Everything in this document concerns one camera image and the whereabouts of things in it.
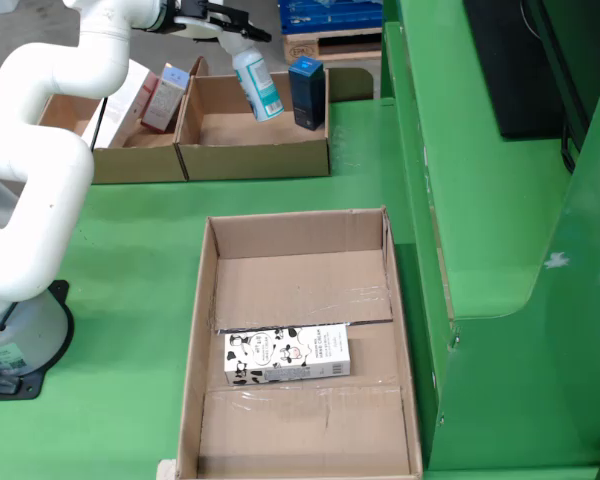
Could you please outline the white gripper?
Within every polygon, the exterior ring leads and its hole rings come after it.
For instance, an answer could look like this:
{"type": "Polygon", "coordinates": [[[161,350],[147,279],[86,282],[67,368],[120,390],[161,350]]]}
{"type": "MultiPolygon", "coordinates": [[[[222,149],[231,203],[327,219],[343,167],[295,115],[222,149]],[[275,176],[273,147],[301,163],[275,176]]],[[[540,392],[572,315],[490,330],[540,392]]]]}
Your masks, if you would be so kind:
{"type": "Polygon", "coordinates": [[[173,35],[202,42],[218,41],[224,31],[240,34],[242,37],[257,42],[268,43],[271,35],[254,26],[249,20],[249,13],[225,5],[215,4],[214,13],[222,17],[209,16],[197,19],[187,16],[176,16],[174,24],[177,30],[173,35]]]}

